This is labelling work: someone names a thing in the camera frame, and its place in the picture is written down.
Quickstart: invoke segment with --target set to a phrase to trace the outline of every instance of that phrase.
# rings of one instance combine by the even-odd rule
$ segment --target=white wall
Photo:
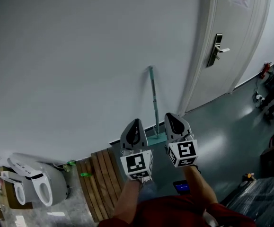
[[[177,112],[200,0],[0,0],[0,156],[60,161]]]
[[[274,0],[270,2],[266,25],[259,45],[237,86],[257,75],[265,62],[274,63]]]

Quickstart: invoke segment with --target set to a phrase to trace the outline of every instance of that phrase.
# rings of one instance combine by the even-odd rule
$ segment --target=mop
[[[154,135],[147,137],[148,145],[156,145],[161,142],[167,141],[166,133],[160,133],[159,130],[159,113],[158,113],[158,104],[157,104],[157,96],[156,96],[156,88],[155,88],[155,80],[154,80],[154,72],[153,67],[149,66],[150,71],[150,81],[151,81],[151,89],[152,89],[152,97],[154,103],[154,110],[155,110],[155,118],[156,118],[156,125],[153,126]]]

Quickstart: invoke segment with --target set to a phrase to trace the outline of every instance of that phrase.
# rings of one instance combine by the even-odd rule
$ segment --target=door frame
[[[198,44],[195,46],[196,53],[191,61],[185,87],[183,90],[181,102],[179,104],[178,114],[183,116],[187,113],[187,109],[194,93],[194,89],[200,77],[201,71],[203,68],[206,68],[204,65],[205,60],[207,60],[207,52],[211,50],[211,44],[209,43],[212,37],[215,35],[212,34],[212,28],[214,25],[214,19],[217,9],[218,0],[203,0],[207,1],[205,6],[202,8],[201,16],[199,18],[200,24],[204,25],[200,28],[198,36]],[[270,0],[255,0],[253,12],[250,19],[250,26],[247,30],[245,39],[242,44],[242,49],[238,54],[238,58],[245,58],[239,63],[243,64],[239,74],[236,76],[233,84],[231,85],[228,93],[231,93],[235,88],[236,84],[241,79],[243,73],[245,72],[248,64],[250,63],[256,48],[261,39],[267,16],[269,11]],[[250,35],[256,35],[254,43],[250,43],[253,40],[253,37]]]

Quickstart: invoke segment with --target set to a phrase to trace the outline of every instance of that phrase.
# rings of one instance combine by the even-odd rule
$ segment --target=plastic wrap
[[[256,180],[227,207],[252,218],[258,227],[274,227],[274,177]]]

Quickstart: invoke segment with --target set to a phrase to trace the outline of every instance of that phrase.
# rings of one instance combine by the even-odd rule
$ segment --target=wooden pallet
[[[111,148],[91,154],[76,162],[80,184],[94,222],[112,218],[124,186]],[[82,177],[81,173],[91,173]]]

